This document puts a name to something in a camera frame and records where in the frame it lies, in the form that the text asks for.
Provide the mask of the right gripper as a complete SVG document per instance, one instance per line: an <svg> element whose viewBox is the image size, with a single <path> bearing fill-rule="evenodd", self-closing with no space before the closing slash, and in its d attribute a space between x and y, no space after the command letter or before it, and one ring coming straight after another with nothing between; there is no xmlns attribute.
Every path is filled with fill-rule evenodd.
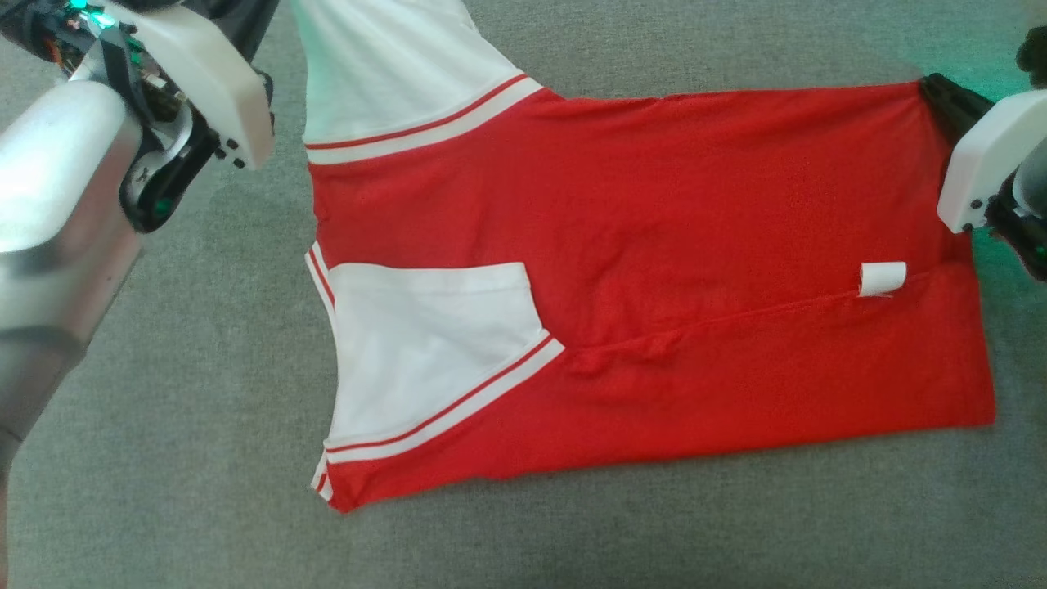
<svg viewBox="0 0 1047 589"><path fill-rule="evenodd" d="M943 74L920 80L925 142L954 148L937 213L953 232L987 224L990 198L1013 179L1018 216L1047 223L1047 89L995 104Z"/></svg>

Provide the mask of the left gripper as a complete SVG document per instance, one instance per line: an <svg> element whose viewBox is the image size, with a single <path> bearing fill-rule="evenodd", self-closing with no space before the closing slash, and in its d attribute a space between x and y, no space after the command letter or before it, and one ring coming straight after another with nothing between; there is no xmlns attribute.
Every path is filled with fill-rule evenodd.
<svg viewBox="0 0 1047 589"><path fill-rule="evenodd" d="M173 169L229 155L259 169L272 155L272 80L251 60L279 0L64 0L62 163Z"/></svg>

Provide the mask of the red and white striped shirt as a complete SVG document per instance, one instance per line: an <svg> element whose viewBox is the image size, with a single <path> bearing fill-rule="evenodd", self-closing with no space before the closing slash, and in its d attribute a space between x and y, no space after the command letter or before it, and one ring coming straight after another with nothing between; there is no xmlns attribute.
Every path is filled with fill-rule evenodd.
<svg viewBox="0 0 1047 589"><path fill-rule="evenodd" d="M461 0L290 4L333 509L994 422L916 82L569 98Z"/></svg>

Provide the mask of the large grey fabric ottoman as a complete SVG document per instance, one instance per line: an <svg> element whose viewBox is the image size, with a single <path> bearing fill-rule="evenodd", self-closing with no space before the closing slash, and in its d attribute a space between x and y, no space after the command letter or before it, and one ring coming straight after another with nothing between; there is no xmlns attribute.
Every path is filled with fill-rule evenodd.
<svg viewBox="0 0 1047 589"><path fill-rule="evenodd" d="M975 250L997 421L474 482L337 514L335 393L303 255L304 58L259 48L265 169L211 163L12 466L10 589L1047 588L1047 284Z"/></svg>

